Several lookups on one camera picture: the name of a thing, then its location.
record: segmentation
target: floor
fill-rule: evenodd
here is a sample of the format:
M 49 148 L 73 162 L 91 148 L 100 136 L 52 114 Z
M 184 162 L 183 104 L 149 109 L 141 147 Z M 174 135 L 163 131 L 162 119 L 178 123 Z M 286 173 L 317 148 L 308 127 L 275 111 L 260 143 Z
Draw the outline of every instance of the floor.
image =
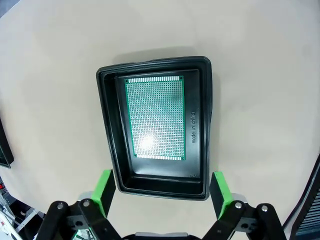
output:
M 5 15 L 19 0 L 0 0 L 0 18 Z

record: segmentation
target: black container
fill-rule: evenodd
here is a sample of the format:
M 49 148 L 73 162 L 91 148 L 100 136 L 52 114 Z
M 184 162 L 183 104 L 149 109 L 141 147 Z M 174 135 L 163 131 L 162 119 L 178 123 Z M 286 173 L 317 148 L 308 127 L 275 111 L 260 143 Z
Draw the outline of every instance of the black container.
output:
M 139 158 L 133 152 L 125 80 L 164 76 L 184 78 L 183 160 Z M 154 197 L 207 199 L 212 114 L 209 59 L 189 56 L 106 66 L 97 71 L 96 79 L 118 189 Z
M 4 128 L 0 119 L 0 166 L 11 168 L 10 164 L 14 161 L 11 149 L 9 147 Z

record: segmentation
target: white table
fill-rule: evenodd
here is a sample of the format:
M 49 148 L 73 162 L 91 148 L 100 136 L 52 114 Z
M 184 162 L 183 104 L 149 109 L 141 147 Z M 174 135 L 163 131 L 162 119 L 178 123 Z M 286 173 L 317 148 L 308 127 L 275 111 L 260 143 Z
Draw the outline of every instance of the white table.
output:
M 21 0 L 0 19 L 0 116 L 15 157 L 0 176 L 40 211 L 73 204 L 112 167 L 97 69 L 203 55 L 214 73 L 211 170 L 284 222 L 319 153 L 319 18 L 317 0 Z M 210 199 L 118 191 L 109 219 L 122 236 L 199 237 L 216 220 Z

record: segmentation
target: silver bolt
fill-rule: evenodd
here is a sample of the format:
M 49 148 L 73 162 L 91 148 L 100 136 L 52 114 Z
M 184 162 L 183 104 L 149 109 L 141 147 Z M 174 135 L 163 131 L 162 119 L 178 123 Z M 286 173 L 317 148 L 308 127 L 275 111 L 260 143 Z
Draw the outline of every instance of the silver bolt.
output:
M 64 205 L 62 203 L 59 203 L 59 205 L 57 206 L 57 208 L 60 210 L 64 207 Z
M 83 206 L 84 207 L 88 207 L 90 205 L 90 202 L 88 201 L 88 200 L 85 200 L 84 202 L 83 202 Z
M 237 209 L 240 209 L 240 208 L 242 207 L 242 204 L 241 204 L 240 202 L 237 202 L 237 203 L 235 204 L 235 207 L 236 207 Z
M 268 207 L 267 207 L 266 205 L 263 205 L 263 206 L 261 207 L 261 209 L 262 209 L 262 211 L 264 211 L 264 212 L 268 211 Z

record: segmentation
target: tabletop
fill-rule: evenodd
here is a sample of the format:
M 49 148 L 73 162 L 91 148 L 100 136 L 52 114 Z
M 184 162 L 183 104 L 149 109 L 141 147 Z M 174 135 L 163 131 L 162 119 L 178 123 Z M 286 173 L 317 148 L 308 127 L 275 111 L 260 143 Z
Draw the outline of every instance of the tabletop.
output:
M 98 68 L 206 56 L 210 170 L 252 206 L 273 204 L 283 223 L 319 153 L 319 25 L 317 0 L 21 0 L 0 19 L 0 116 L 15 158 L 0 176 L 40 211 L 73 204 L 112 168 Z M 202 237 L 216 217 L 210 199 L 116 191 L 109 219 L 122 236 Z

